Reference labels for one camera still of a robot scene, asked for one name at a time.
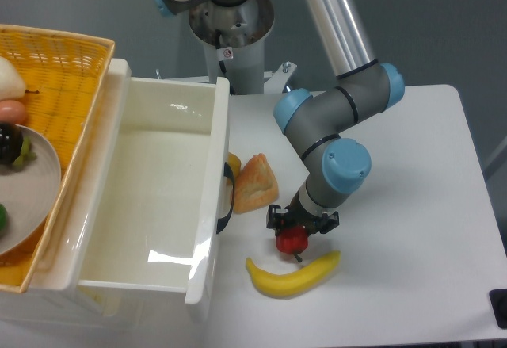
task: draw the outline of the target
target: toast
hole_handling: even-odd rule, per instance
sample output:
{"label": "toast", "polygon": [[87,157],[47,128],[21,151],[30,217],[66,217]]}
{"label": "toast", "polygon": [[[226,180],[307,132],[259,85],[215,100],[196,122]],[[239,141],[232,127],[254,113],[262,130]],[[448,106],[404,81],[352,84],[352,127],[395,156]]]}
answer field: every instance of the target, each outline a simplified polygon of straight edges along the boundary
{"label": "toast", "polygon": [[278,198],[278,182],[264,154],[254,155],[239,173],[234,191],[234,212],[245,213]]}

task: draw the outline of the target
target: drawer handle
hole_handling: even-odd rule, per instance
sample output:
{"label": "drawer handle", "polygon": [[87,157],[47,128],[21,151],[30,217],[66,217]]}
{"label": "drawer handle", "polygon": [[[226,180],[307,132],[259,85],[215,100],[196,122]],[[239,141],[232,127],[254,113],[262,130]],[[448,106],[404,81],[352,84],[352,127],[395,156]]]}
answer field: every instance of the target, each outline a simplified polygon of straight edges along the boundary
{"label": "drawer handle", "polygon": [[227,223],[229,222],[229,219],[232,216],[232,209],[234,208],[234,191],[236,189],[236,183],[234,181],[234,174],[232,173],[231,166],[227,162],[223,165],[223,176],[231,180],[232,182],[232,199],[231,199],[231,209],[229,209],[229,213],[226,214],[224,217],[220,218],[217,225],[216,225],[216,234],[218,235],[225,227],[227,226]]}

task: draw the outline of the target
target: sticker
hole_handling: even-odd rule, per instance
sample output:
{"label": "sticker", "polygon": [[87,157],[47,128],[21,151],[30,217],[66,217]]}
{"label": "sticker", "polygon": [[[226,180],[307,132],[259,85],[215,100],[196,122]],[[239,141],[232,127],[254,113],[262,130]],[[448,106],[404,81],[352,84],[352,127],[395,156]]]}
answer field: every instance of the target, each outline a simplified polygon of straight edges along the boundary
{"label": "sticker", "polygon": [[216,55],[219,61],[230,60],[234,58],[234,53],[231,47],[225,47],[216,50]]}

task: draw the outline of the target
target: yellow banana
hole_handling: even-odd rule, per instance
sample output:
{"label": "yellow banana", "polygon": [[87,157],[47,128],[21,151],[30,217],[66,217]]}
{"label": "yellow banana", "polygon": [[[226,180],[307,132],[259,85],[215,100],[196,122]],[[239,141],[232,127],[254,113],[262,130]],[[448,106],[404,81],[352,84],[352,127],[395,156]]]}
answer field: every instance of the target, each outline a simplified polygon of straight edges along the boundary
{"label": "yellow banana", "polygon": [[230,152],[227,157],[227,163],[229,163],[229,166],[231,166],[234,178],[237,178],[239,175],[239,171],[241,170],[241,160],[239,160],[239,158],[236,155]]}
{"label": "yellow banana", "polygon": [[293,273],[269,273],[257,267],[250,257],[246,259],[246,269],[257,290],[267,296],[281,298],[308,290],[324,279],[339,262],[340,251],[332,250]]}

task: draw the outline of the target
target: yellow basket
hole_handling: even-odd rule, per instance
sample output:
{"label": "yellow basket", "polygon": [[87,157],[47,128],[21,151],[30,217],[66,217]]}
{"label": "yellow basket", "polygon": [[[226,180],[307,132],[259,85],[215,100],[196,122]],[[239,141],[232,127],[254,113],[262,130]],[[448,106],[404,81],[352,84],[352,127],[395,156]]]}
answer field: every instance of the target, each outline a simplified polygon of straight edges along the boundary
{"label": "yellow basket", "polygon": [[0,25],[0,56],[16,67],[27,85],[20,100],[29,115],[25,125],[51,142],[62,167],[59,194],[45,222],[0,255],[0,291],[23,293],[29,286],[71,179],[78,174],[114,46],[112,40],[93,36]]}

